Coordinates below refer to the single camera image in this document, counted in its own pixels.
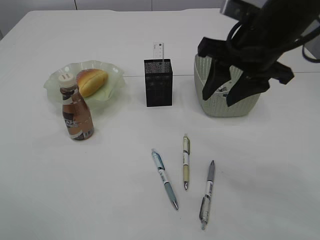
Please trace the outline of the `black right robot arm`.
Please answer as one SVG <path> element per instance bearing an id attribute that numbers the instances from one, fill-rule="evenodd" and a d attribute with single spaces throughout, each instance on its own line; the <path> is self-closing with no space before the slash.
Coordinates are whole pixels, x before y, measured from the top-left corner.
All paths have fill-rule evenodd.
<path id="1" fill-rule="evenodd" d="M 220 12 L 235 19 L 236 24 L 225 40 L 204 37 L 197 54 L 211 57 L 203 100 L 231 79 L 231 66 L 242 71 L 227 95 L 228 106 L 266 92 L 270 79 L 287 84 L 294 73 L 279 62 L 279 57 L 304 47 L 320 34 L 318 28 L 306 33 L 311 23 L 320 19 L 317 0 L 268 0 L 262 7 L 243 0 L 227 0 Z"/>

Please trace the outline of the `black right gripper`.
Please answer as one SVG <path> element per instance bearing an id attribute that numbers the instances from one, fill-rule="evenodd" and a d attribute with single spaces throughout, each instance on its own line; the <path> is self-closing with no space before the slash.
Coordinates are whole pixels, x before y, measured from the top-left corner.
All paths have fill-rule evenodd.
<path id="1" fill-rule="evenodd" d="M 230 107 L 239 101 L 266 92 L 270 88 L 270 78 L 286 85 L 294 78 L 292 69 L 278 61 L 269 63 L 270 57 L 258 48 L 248 48 L 237 52 L 229 49 L 226 40 L 203 37 L 197 47 L 200 57 L 211 57 L 206 83 L 202 89 L 202 99 L 207 101 L 223 84 L 231 80 L 230 66 L 243 71 L 226 97 Z"/>

